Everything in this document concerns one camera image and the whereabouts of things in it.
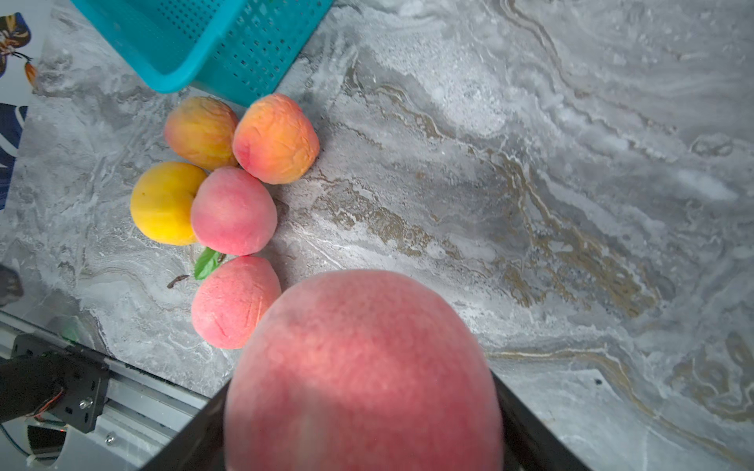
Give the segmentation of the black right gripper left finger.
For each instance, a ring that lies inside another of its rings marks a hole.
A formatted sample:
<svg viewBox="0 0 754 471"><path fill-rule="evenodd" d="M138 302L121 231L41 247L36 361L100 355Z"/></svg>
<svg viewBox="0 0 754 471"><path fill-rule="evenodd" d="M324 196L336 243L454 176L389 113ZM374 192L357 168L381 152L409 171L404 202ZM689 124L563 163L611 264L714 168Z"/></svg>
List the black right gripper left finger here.
<svg viewBox="0 0 754 471"><path fill-rule="evenodd" d="M141 471L225 471L227 383Z"/></svg>

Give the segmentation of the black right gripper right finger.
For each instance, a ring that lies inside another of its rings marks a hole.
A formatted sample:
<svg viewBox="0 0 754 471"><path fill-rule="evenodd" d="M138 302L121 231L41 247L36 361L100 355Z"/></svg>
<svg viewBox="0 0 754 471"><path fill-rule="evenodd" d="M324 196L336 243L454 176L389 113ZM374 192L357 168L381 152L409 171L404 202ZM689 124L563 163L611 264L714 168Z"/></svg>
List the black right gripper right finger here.
<svg viewBox="0 0 754 471"><path fill-rule="evenodd" d="M503 418L503 470L590 471L495 374Z"/></svg>

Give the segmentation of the yellow peach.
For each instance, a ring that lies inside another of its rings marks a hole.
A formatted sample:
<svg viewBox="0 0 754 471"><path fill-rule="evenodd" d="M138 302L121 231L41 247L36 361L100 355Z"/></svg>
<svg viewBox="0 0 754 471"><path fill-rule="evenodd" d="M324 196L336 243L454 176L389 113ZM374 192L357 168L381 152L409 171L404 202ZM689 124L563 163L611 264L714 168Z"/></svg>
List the yellow peach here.
<svg viewBox="0 0 754 471"><path fill-rule="evenodd" d="M189 163L163 162L137 181L130 210L135 226L149 239L165 245L192 245L198 240L190 210L207 174Z"/></svg>

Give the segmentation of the teal plastic basket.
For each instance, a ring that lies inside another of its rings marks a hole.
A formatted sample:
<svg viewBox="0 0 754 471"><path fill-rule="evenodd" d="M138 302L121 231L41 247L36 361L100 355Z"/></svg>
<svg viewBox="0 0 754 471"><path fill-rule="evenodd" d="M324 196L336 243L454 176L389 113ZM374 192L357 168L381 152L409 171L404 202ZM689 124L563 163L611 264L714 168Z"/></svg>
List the teal plastic basket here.
<svg viewBox="0 0 754 471"><path fill-rule="evenodd" d="M192 86L241 106L277 88L332 6L306 0L74 5L154 91Z"/></svg>

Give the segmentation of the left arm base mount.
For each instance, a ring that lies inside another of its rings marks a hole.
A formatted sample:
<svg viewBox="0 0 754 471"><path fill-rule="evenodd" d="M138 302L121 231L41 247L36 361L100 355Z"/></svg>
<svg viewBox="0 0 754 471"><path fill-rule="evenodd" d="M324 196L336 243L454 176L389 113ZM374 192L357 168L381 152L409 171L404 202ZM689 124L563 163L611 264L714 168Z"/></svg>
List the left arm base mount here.
<svg viewBox="0 0 754 471"><path fill-rule="evenodd" d="M97 351L20 335L1 362L1 421L49 413L90 433L103 412L109 378L109 365Z"/></svg>

